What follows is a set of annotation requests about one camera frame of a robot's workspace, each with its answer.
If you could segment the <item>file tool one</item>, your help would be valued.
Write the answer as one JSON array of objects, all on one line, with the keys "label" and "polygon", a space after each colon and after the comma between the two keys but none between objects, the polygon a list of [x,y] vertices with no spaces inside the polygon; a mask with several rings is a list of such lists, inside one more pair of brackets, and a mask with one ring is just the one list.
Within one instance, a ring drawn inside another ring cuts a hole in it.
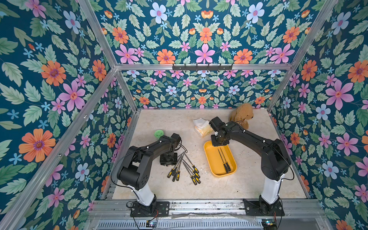
[{"label": "file tool one", "polygon": [[220,152],[222,154],[223,160],[225,161],[226,172],[229,173],[231,171],[231,168],[230,168],[230,165],[229,165],[229,163],[227,161],[227,158],[226,158],[226,156],[225,156],[224,151],[223,151],[222,148],[220,148]]}]

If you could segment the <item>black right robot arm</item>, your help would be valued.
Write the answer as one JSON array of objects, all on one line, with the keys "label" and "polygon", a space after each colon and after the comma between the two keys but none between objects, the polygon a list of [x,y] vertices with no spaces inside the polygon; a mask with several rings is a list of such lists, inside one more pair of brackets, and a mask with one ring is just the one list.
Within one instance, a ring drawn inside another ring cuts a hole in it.
[{"label": "black right robot arm", "polygon": [[261,171],[265,181],[259,202],[267,206],[276,204],[279,200],[282,179],[291,167],[283,141],[263,138],[234,121],[224,123],[219,117],[210,120],[209,125],[217,132],[211,135],[214,147],[226,146],[233,140],[250,148],[261,157]]}]

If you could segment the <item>yellow plastic storage box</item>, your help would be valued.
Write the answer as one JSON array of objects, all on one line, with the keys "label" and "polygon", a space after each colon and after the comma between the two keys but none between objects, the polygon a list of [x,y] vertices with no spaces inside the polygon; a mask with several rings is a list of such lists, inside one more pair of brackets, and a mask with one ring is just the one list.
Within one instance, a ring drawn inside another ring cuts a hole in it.
[{"label": "yellow plastic storage box", "polygon": [[[223,149],[227,161],[230,165],[231,171],[229,173],[225,173],[225,169],[218,152],[218,149],[220,148]],[[237,163],[229,145],[214,147],[209,140],[204,144],[204,151],[209,163],[210,170],[215,177],[224,177],[234,174],[237,171]]]}]

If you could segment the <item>file tool four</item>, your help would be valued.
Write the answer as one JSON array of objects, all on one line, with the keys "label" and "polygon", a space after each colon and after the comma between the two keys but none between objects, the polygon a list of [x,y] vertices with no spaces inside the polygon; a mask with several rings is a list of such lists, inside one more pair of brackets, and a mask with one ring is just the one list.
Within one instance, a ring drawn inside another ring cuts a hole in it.
[{"label": "file tool four", "polygon": [[179,160],[178,160],[178,163],[177,163],[177,165],[176,165],[176,167],[175,167],[175,169],[174,169],[173,178],[172,178],[172,181],[173,181],[173,182],[175,182],[175,181],[176,181],[176,180],[175,180],[175,178],[176,178],[176,172],[177,172],[178,165],[179,165],[179,162],[180,162],[181,157],[184,157],[184,154],[181,154],[181,156],[180,156],[180,158],[179,158]]}]

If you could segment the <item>file tool three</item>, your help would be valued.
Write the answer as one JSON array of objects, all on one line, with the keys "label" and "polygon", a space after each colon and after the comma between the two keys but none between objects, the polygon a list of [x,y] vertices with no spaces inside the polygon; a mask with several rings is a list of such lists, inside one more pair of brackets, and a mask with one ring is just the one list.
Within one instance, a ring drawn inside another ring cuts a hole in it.
[{"label": "file tool three", "polygon": [[167,175],[167,178],[173,178],[173,173],[174,173],[174,169],[175,169],[175,167],[176,167],[176,165],[174,166],[174,168],[172,168],[171,169],[171,171],[168,173],[168,175]]}]

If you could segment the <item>file tool five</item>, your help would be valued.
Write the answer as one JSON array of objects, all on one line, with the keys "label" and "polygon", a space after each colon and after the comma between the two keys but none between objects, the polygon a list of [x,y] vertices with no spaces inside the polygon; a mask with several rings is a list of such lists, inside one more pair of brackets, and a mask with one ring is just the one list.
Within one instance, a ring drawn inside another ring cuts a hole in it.
[{"label": "file tool five", "polygon": [[178,165],[178,169],[177,169],[177,172],[176,172],[176,178],[175,178],[176,181],[179,181],[179,179],[180,179],[180,169],[181,169],[182,161],[183,161],[183,157],[181,157],[179,165]]}]

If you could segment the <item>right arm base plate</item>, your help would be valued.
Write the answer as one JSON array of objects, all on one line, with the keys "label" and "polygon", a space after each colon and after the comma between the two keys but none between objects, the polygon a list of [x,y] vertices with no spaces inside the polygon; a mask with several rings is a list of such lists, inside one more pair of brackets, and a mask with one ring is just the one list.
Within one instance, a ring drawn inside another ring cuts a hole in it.
[{"label": "right arm base plate", "polygon": [[274,204],[268,204],[262,198],[259,200],[243,199],[246,215],[248,216],[281,216],[285,215],[281,199],[279,198]]}]

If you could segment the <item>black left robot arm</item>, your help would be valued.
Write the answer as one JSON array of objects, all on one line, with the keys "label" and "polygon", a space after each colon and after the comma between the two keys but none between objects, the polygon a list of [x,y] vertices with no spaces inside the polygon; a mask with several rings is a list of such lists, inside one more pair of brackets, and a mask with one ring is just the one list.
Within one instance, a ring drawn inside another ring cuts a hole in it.
[{"label": "black left robot arm", "polygon": [[152,207],[156,200],[148,185],[153,161],[159,158],[162,166],[176,165],[178,162],[176,151],[181,141],[180,135],[173,133],[170,137],[163,135],[149,145],[131,146],[128,149],[117,172],[117,179],[133,190],[141,206]]}]

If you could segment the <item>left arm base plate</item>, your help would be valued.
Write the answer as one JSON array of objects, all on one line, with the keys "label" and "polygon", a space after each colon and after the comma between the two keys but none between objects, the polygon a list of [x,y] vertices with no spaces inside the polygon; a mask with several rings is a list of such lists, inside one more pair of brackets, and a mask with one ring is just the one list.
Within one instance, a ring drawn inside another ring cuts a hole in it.
[{"label": "left arm base plate", "polygon": [[167,217],[169,216],[170,202],[155,201],[150,206],[144,206],[134,201],[130,206],[131,217]]}]

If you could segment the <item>file tool two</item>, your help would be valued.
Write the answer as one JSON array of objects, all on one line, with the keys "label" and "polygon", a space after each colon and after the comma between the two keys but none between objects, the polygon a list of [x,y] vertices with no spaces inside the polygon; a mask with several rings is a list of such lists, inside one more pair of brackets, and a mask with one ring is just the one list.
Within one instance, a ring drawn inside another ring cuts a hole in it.
[{"label": "file tool two", "polygon": [[219,153],[220,158],[221,158],[221,161],[223,163],[223,166],[224,166],[224,169],[225,169],[225,173],[228,173],[229,170],[228,170],[228,167],[227,167],[226,162],[224,161],[223,154],[222,154],[222,149],[218,149],[218,153]]}]

